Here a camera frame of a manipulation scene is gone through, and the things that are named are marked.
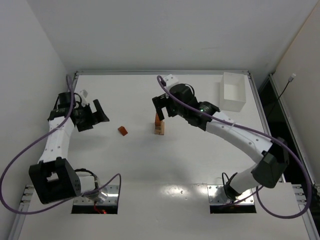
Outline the light wood rectangular block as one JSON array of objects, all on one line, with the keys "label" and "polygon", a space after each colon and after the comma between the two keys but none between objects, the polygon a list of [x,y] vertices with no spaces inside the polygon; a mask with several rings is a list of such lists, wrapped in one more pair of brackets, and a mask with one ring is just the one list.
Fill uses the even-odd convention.
[{"label": "light wood rectangular block", "polygon": [[161,121],[161,124],[160,124],[160,135],[164,135],[165,134],[165,122],[164,121]]}]

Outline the red small wood block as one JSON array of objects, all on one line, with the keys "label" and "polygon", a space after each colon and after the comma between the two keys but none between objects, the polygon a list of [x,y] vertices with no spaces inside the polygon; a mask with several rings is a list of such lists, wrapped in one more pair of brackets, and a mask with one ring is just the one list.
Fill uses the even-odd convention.
[{"label": "red small wood block", "polygon": [[161,126],[161,123],[162,123],[162,121],[160,120],[158,114],[156,113],[155,114],[154,124],[155,124],[156,127],[159,127],[159,126]]}]

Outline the red arch wood block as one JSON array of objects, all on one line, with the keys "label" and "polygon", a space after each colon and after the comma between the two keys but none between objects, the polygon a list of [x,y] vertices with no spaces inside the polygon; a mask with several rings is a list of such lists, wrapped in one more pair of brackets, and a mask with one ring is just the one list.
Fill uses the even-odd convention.
[{"label": "red arch wood block", "polygon": [[122,136],[125,136],[128,134],[128,131],[126,130],[126,128],[124,126],[120,126],[118,129],[119,133],[122,135]]}]

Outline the white perforated box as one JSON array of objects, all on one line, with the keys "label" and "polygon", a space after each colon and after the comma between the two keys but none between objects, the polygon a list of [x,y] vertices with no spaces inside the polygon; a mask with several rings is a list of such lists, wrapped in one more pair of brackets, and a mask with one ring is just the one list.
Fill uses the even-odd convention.
[{"label": "white perforated box", "polygon": [[240,112],[245,104],[245,75],[224,72],[219,84],[219,108],[224,111]]}]

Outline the long light wood block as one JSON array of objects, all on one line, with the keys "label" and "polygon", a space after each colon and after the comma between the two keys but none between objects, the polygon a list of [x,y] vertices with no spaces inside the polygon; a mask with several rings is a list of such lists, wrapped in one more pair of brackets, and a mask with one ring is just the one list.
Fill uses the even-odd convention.
[{"label": "long light wood block", "polygon": [[156,135],[162,135],[162,127],[160,125],[156,125],[154,128],[154,133]]}]

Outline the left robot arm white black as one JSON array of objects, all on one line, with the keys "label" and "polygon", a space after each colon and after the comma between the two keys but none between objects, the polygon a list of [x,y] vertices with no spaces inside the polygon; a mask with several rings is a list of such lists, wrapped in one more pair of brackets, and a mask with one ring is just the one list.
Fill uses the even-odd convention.
[{"label": "left robot arm white black", "polygon": [[95,112],[87,100],[88,92],[81,90],[74,94],[62,92],[58,104],[48,117],[51,134],[47,137],[44,151],[37,164],[31,165],[29,177],[42,204],[50,204],[85,193],[98,194],[99,181],[90,172],[79,176],[68,161],[70,138],[77,129],[90,130],[94,125],[109,122],[98,99],[93,100]]}]

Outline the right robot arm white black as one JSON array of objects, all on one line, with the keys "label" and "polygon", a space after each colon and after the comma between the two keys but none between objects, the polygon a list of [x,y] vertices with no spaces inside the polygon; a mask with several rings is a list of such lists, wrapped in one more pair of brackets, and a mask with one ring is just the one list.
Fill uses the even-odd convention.
[{"label": "right robot arm white black", "polygon": [[160,120],[166,108],[169,117],[180,116],[191,126],[216,135],[240,149],[253,161],[254,165],[240,173],[234,173],[223,185],[221,195],[224,199],[235,201],[248,189],[257,186],[272,189],[289,165],[289,157],[279,145],[263,136],[222,123],[229,118],[208,101],[198,101],[194,91],[185,83],[174,85],[169,92],[178,100],[166,94],[152,99]]}]

